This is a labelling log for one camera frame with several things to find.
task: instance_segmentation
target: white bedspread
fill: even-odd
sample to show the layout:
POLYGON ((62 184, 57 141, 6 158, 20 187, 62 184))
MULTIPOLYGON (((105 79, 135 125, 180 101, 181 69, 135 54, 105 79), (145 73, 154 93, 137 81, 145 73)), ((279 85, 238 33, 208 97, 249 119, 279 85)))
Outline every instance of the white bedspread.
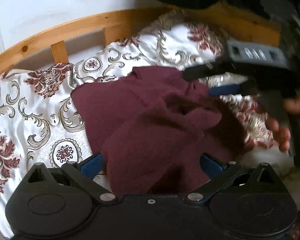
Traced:
POLYGON ((111 43, 75 65, 57 64, 39 72, 12 70, 0 76, 0 239, 13 236, 4 209, 33 163, 60 167, 92 154, 84 122, 70 98, 76 86, 114 81, 135 66, 181 70, 215 59, 222 47, 217 36, 211 35, 207 42, 206 27, 195 31, 183 22, 182 14, 171 12, 139 35, 111 43))

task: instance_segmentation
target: maroon cloth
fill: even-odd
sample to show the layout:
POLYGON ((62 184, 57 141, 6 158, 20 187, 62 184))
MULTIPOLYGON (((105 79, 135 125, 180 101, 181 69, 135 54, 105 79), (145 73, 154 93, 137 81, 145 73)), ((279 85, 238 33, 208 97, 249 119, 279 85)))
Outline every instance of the maroon cloth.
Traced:
POLYGON ((71 98, 117 195, 190 192, 209 180, 203 152, 227 162, 244 148, 228 108, 174 68, 134 68, 116 82, 83 84, 71 98))

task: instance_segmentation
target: hand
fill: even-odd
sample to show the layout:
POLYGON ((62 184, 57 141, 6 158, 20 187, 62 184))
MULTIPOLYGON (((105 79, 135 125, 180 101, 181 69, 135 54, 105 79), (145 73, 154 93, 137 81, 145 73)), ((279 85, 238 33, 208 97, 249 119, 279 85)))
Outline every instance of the hand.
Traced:
POLYGON ((280 127, 279 122, 272 118, 268 117, 266 121, 267 129, 272 131, 273 139, 279 144, 279 150, 286 152, 290 148, 290 138, 291 134, 288 128, 280 127))
MULTIPOLYGON (((283 105, 288 113, 300 113, 300 97, 297 99, 287 99, 284 101, 283 105)), ((289 129, 286 127, 280 127, 278 121, 271 117, 269 117, 266 121, 266 126, 273 132, 273 138, 279 143, 280 151, 288 151, 290 148, 289 140, 291 138, 289 129)))

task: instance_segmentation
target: metal pin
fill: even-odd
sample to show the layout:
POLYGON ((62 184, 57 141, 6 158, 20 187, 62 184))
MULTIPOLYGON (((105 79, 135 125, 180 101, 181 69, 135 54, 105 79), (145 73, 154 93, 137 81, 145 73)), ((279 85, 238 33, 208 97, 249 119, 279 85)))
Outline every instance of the metal pin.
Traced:
POLYGON ((200 201, 203 199, 203 195, 200 193, 190 193, 188 195, 188 199, 190 199, 191 201, 200 201))
POLYGON ((149 199, 148 200, 148 204, 154 204, 154 203, 156 203, 156 201, 154 199, 149 199))
POLYGON ((112 193, 103 193, 100 195, 100 199, 102 201, 113 201, 115 199, 115 195, 112 193))

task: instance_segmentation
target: wooden headboard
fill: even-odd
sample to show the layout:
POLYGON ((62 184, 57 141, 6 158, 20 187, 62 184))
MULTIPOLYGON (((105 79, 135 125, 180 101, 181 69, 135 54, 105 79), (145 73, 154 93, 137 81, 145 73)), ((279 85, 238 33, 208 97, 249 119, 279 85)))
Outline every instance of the wooden headboard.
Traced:
MULTIPOLYGON (((138 22, 149 22, 169 11, 166 8, 139 8, 96 14, 66 22, 31 36, 0 54, 0 74, 29 55, 51 46, 55 63, 69 62, 64 40, 96 30, 104 30, 105 45, 122 41, 134 33, 138 22)), ((189 16, 222 27, 232 37, 277 46, 280 27, 249 12, 218 3, 205 10, 190 10, 189 16)))

